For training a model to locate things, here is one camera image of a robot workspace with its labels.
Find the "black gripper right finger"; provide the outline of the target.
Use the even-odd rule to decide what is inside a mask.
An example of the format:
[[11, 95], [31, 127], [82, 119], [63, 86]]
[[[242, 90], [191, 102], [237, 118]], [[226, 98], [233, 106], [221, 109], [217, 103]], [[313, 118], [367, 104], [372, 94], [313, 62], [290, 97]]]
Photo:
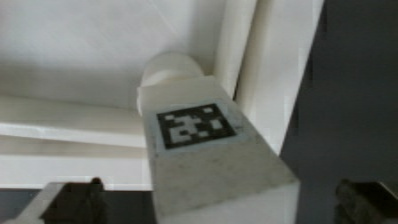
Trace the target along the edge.
[[336, 199], [335, 224], [398, 224], [398, 183], [343, 179]]

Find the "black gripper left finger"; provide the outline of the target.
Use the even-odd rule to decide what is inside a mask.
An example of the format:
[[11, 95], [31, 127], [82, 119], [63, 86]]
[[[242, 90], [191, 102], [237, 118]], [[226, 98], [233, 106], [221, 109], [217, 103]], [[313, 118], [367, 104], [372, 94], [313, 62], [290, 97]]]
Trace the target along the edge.
[[107, 224], [104, 192], [100, 178], [66, 183], [40, 216], [45, 224]]

